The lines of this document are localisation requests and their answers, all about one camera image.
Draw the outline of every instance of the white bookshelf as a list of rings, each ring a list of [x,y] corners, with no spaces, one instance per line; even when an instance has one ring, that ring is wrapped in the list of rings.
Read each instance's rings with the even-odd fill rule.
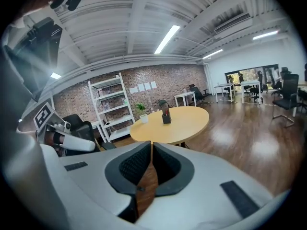
[[[115,85],[121,85],[122,90],[114,92],[114,93],[110,93],[107,95],[100,95],[99,90],[107,88],[107,87],[115,86]],[[103,131],[104,137],[108,140],[108,142],[130,134],[130,128],[132,125],[121,128],[121,129],[117,129],[117,130],[114,130],[114,127],[113,127],[114,125],[118,125],[118,124],[121,124],[129,120],[135,123],[121,73],[119,73],[118,77],[116,78],[108,79],[108,80],[101,81],[98,83],[91,84],[91,82],[88,81],[88,87],[90,89],[91,98],[92,98],[95,112],[98,118],[98,123]],[[122,95],[124,95],[124,98],[126,99],[125,104],[122,104],[122,105],[119,105],[119,106],[116,106],[116,107],[113,107],[107,110],[102,109],[101,102],[106,101],[111,98],[122,96]],[[98,108],[97,108],[98,105],[100,105],[100,109],[102,110],[101,112],[98,111]],[[118,118],[118,119],[108,120],[106,113],[109,113],[109,112],[112,112],[112,111],[115,111],[121,108],[128,108],[129,114],[121,118]],[[110,129],[110,128],[112,128],[113,130],[111,130],[111,134],[109,135],[107,132],[107,129]]]

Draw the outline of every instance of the ceiling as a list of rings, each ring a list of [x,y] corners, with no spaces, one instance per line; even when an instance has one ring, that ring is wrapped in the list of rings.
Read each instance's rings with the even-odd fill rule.
[[[82,0],[75,11],[65,5],[48,11],[64,28],[60,75],[104,59],[153,54],[172,25],[180,29],[161,54],[198,58],[230,43],[242,46],[247,43],[242,39],[271,28],[285,32],[289,25],[274,0]],[[217,26],[246,12],[251,27],[216,36]]]

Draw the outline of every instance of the white wall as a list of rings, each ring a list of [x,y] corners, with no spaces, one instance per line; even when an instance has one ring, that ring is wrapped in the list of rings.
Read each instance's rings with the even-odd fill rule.
[[[295,34],[289,34],[287,39],[270,41],[222,55],[208,62],[213,86],[226,83],[226,72],[274,64],[278,64],[279,69],[288,67],[292,73],[299,74],[300,81],[303,81],[306,63],[304,48]]]

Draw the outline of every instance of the potted plant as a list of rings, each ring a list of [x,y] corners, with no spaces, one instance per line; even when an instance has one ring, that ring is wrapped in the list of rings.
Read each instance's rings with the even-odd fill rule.
[[[148,122],[148,116],[145,113],[145,109],[146,109],[145,105],[143,103],[137,103],[136,108],[141,113],[140,119],[141,119],[142,123],[147,123]]]

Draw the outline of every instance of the ceiling light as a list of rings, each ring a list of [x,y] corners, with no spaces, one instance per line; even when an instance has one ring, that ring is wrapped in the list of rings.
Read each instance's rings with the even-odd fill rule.
[[[51,74],[51,77],[54,78],[54,79],[59,79],[61,76],[59,74],[56,74],[56,73],[53,72]]]
[[[162,49],[166,46],[168,41],[171,40],[171,38],[176,33],[176,31],[178,31],[179,28],[180,28],[180,26],[178,26],[178,25],[173,25],[172,26],[172,28],[166,34],[165,38],[162,40],[162,42],[160,43],[159,47],[155,51],[155,54],[160,54],[161,53]]]
[[[259,39],[259,38],[262,38],[262,37],[265,37],[265,36],[275,35],[275,34],[278,34],[278,31],[274,31],[274,32],[271,32],[271,33],[266,33],[266,34],[262,34],[262,35],[259,35],[259,36],[255,36],[255,37],[253,37],[253,40],[256,40],[256,39]]]
[[[206,59],[206,58],[208,58],[208,57],[210,57],[210,56],[212,56],[212,55],[215,55],[215,54],[217,54],[217,53],[220,53],[220,52],[222,52],[222,51],[223,51],[222,49],[220,49],[220,50],[218,50],[218,51],[215,51],[214,53],[209,54],[208,56],[205,56],[203,59]]]

